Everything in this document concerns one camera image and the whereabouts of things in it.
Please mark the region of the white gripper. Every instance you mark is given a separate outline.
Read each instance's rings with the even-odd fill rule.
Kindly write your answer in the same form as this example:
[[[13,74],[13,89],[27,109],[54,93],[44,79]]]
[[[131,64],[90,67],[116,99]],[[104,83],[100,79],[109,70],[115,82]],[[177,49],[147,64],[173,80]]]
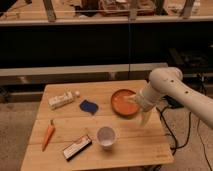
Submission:
[[[160,98],[164,96],[148,83],[143,89],[140,89],[136,95],[127,96],[126,99],[129,102],[137,102],[144,112],[141,113],[142,126],[145,126],[151,116],[150,110],[156,105]]]

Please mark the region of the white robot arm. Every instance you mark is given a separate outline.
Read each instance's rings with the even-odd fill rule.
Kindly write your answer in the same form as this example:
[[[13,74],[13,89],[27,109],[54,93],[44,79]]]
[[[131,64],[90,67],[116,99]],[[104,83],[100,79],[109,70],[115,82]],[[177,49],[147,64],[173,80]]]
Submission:
[[[147,113],[163,96],[170,96],[213,129],[213,99],[191,89],[182,79],[183,74],[176,67],[153,69],[149,83],[136,94],[126,96],[125,100],[137,103]]]

